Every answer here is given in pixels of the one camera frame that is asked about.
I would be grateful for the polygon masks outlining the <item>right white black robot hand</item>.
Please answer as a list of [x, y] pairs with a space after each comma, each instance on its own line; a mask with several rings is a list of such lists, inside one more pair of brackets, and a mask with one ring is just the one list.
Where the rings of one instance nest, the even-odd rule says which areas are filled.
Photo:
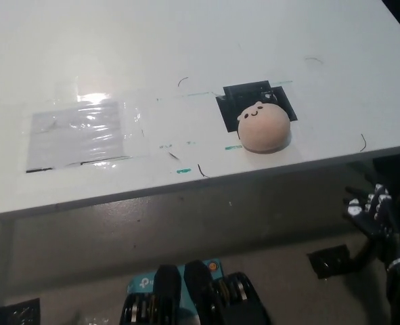
[[377, 183], [371, 192], [347, 186], [344, 218], [350, 221], [374, 247], [387, 270], [400, 265], [400, 217], [389, 190]]

